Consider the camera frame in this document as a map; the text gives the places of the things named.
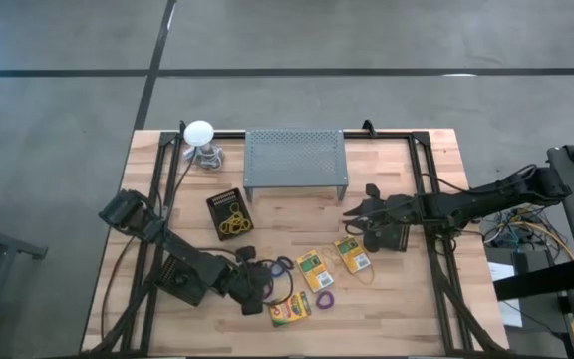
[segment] black rubber band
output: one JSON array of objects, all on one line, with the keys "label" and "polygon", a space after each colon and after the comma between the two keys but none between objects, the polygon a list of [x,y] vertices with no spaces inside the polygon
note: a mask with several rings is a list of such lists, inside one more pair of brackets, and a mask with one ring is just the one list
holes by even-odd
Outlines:
[{"label": "black rubber band", "polygon": [[[279,267],[280,271],[279,272],[275,272],[274,271],[274,267]],[[276,262],[272,263],[271,266],[269,266],[269,271],[271,271],[271,276],[274,278],[278,278],[279,276],[283,275],[283,273],[285,272],[285,270],[291,270],[294,269],[294,262],[287,258],[286,256],[279,256],[278,258],[276,258]]]}]

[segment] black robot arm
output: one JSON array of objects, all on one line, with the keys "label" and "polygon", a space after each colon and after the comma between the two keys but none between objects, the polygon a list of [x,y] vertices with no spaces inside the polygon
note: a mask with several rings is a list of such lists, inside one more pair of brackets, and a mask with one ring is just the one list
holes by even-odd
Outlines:
[{"label": "black robot arm", "polygon": [[366,193],[368,199],[345,213],[355,218],[344,224],[348,232],[363,234],[365,248],[374,252],[381,247],[406,251],[410,225],[422,224],[436,234],[454,235],[473,219],[523,203],[554,205],[571,191],[556,170],[529,165],[505,179],[456,194],[398,194],[382,200],[374,184],[367,184]]},{"label": "black robot arm", "polygon": [[121,190],[99,213],[115,230],[161,246],[170,254],[153,279],[160,289],[197,306],[209,289],[229,294],[241,304],[244,315],[263,310],[263,289],[271,273],[257,263],[239,265],[219,255],[201,251],[167,229],[147,198],[135,190]]}]

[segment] yellow crayon box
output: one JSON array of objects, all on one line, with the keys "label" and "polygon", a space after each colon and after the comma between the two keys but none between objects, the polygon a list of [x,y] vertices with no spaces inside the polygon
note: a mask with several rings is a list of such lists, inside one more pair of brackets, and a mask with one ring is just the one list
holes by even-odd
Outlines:
[{"label": "yellow crayon box", "polygon": [[269,315],[275,327],[304,319],[311,315],[305,292],[296,293],[286,302],[269,307]]},{"label": "yellow crayon box", "polygon": [[300,256],[296,259],[300,271],[305,276],[305,280],[311,291],[314,293],[322,288],[330,286],[334,279],[329,275],[325,263],[320,259],[320,256],[315,250]]},{"label": "yellow crayon box", "polygon": [[347,235],[340,240],[336,240],[334,245],[340,257],[343,258],[347,269],[352,274],[371,265],[365,250],[363,250],[363,247],[354,236]]}]

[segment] table leg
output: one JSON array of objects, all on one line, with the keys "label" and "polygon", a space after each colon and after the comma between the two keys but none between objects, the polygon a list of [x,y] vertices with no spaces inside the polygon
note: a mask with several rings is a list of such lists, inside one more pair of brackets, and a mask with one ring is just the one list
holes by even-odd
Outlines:
[{"label": "table leg", "polygon": [[346,185],[336,187],[336,192],[338,193],[338,200],[343,200],[346,191],[347,191]]},{"label": "table leg", "polygon": [[245,196],[247,197],[247,202],[251,203],[253,197],[254,197],[254,189],[253,188],[249,188],[246,187],[245,188]]}]

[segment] purple rubber band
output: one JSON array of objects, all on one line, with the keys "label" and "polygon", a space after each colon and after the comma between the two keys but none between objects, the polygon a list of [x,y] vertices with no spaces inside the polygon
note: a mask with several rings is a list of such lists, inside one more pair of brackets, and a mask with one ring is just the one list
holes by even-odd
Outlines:
[{"label": "purple rubber band", "polygon": [[[329,303],[327,303],[327,304],[321,304],[320,303],[323,301],[324,297],[329,298]],[[323,309],[323,310],[333,307],[334,306],[334,294],[332,294],[328,290],[325,290],[324,292],[320,293],[318,295],[318,298],[316,299],[316,306],[318,307],[318,309]]]}]

